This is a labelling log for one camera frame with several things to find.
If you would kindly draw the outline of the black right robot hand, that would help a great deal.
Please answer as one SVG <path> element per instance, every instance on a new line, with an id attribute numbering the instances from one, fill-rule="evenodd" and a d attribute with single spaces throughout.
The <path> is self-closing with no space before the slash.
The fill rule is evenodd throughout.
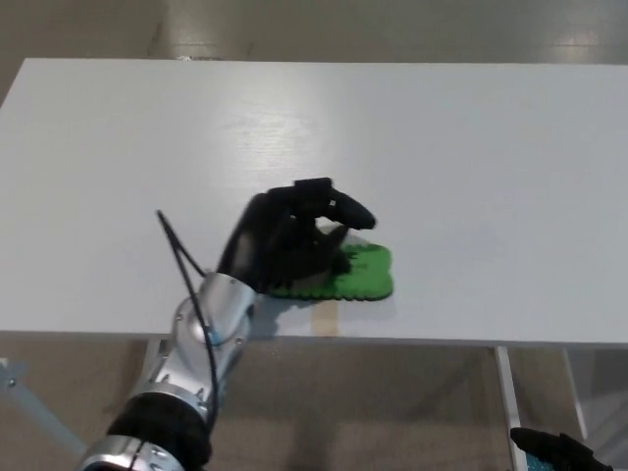
<path id="1" fill-rule="evenodd" d="M 612 470 L 613 467 L 598 461 L 594 452 L 570 436 L 553 435 L 530 428 L 514 427 L 509 431 L 511 440 L 519 449 L 552 470 Z"/>

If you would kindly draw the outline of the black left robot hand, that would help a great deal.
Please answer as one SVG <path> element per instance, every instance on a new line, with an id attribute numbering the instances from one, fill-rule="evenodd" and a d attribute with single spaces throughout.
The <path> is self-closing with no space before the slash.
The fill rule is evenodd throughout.
<path id="1" fill-rule="evenodd" d="M 340 247 L 349 230 L 372 230 L 373 213 L 335 189 L 329 178 L 271 188 L 251 198 L 233 230 L 217 272 L 257 292 L 321 274 L 344 274 Z"/>

